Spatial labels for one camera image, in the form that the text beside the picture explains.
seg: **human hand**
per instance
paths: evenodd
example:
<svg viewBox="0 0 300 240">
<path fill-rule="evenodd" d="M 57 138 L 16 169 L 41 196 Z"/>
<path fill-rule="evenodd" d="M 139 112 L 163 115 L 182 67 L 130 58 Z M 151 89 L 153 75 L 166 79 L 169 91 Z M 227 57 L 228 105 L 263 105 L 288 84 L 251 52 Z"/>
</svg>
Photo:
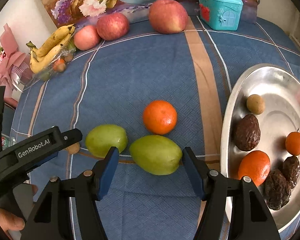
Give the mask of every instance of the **human hand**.
<svg viewBox="0 0 300 240">
<path fill-rule="evenodd" d="M 32 185 L 32 192 L 35 195 L 38 191 L 38 187 L 36 185 Z M 11 238 L 8 233 L 10 231 L 20 231 L 25 227 L 25 222 L 22 218 L 17 217 L 16 215 L 0 208 L 0 227 L 2 230 Z"/>
</svg>

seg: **red apple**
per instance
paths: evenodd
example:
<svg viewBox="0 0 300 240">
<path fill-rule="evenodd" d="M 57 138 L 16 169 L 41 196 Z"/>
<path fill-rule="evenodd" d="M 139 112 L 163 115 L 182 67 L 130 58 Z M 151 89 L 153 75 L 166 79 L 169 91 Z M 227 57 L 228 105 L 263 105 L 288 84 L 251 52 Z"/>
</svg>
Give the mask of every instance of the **red apple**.
<svg viewBox="0 0 300 240">
<path fill-rule="evenodd" d="M 101 41 L 96 27 L 88 25 L 74 35 L 74 44 L 80 50 L 92 49 Z"/>
<path fill-rule="evenodd" d="M 97 22 L 97 32 L 106 41 L 118 39 L 129 31 L 129 20 L 122 13 L 112 13 Z"/>
<path fill-rule="evenodd" d="M 186 28 L 188 13 L 177 1 L 157 0 L 149 10 L 150 24 L 159 33 L 179 33 Z"/>
</svg>

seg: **banana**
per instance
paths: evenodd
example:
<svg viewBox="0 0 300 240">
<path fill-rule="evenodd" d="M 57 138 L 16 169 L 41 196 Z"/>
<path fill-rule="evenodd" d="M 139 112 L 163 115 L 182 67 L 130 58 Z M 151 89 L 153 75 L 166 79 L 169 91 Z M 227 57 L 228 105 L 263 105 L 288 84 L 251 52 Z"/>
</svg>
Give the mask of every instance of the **banana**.
<svg viewBox="0 0 300 240">
<path fill-rule="evenodd" d="M 52 50 L 60 41 L 64 39 L 68 34 L 73 34 L 75 27 L 73 24 L 68 26 L 62 26 L 57 29 L 39 48 L 32 48 L 38 57 L 44 57 L 47 53 Z"/>
<path fill-rule="evenodd" d="M 30 69 L 34 74 L 39 73 L 43 68 L 46 68 L 53 58 L 60 52 L 60 50 L 68 44 L 71 39 L 71 34 L 69 33 L 62 41 L 60 41 L 56 46 L 54 46 L 45 57 L 39 57 L 41 61 L 38 61 L 38 57 L 35 55 L 34 50 L 30 52 Z"/>
</svg>

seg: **blue tablecloth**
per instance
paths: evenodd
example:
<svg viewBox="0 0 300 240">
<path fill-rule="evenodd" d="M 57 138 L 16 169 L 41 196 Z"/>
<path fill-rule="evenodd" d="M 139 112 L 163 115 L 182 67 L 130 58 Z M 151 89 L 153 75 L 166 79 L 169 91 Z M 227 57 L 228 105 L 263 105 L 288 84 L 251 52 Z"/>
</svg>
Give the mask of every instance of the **blue tablecloth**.
<svg viewBox="0 0 300 240">
<path fill-rule="evenodd" d="M 181 148 L 190 146 L 202 158 L 218 155 L 204 151 L 209 131 L 203 136 L 202 110 L 210 106 L 205 98 L 199 98 L 195 66 L 201 58 L 191 48 L 192 42 L 196 49 L 201 45 L 194 35 L 200 37 L 199 43 L 205 48 L 202 55 L 206 51 L 211 62 L 207 67 L 211 64 L 220 119 L 231 88 L 247 68 L 272 63 L 300 80 L 300 52 L 279 27 L 260 18 L 255 25 L 240 23 L 236 32 L 211 30 L 198 17 L 191 17 L 191 24 L 194 29 L 162 35 L 155 33 L 148 21 L 134 23 L 119 40 L 101 42 L 90 51 L 77 53 L 60 76 L 37 81 L 24 90 L 11 136 L 21 141 L 58 125 L 61 131 L 79 128 L 85 138 L 95 126 L 114 123 L 126 129 L 132 143 L 149 134 L 142 123 L 144 107 L 152 100 L 164 99 L 178 112 L 178 124 L 167 137 Z M 201 75 L 208 77 L 205 71 Z M 79 154 L 61 151 L 57 158 L 31 172 L 31 183 L 39 187 L 36 198 L 49 177 L 76 177 L 96 161 L 84 140 Z M 200 205 L 183 166 L 171 175 L 154 176 L 133 164 L 128 148 L 120 157 L 109 194 L 97 203 L 109 240 L 193 239 Z M 75 239 L 79 240 L 74 199 L 71 212 Z M 298 225 L 300 215 L 281 233 L 282 239 L 288 239 Z M 227 238 L 228 227 L 225 216 L 220 239 Z"/>
</svg>

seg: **tangerine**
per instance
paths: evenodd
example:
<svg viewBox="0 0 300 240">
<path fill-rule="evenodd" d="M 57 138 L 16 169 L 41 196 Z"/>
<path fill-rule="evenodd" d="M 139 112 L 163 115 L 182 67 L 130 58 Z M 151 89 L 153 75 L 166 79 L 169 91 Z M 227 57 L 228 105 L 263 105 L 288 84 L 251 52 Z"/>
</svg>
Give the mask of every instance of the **tangerine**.
<svg viewBox="0 0 300 240">
<path fill-rule="evenodd" d="M 164 135 L 176 126 L 177 111 L 169 102 L 156 100 L 146 106 L 142 118 L 150 132 Z"/>
<path fill-rule="evenodd" d="M 249 176 L 256 186 L 260 186 L 270 171 L 269 156 L 262 151 L 249 152 L 241 161 L 238 177 Z"/>
<path fill-rule="evenodd" d="M 286 149 L 292 155 L 300 155 L 300 132 L 289 133 L 286 138 Z"/>
</svg>

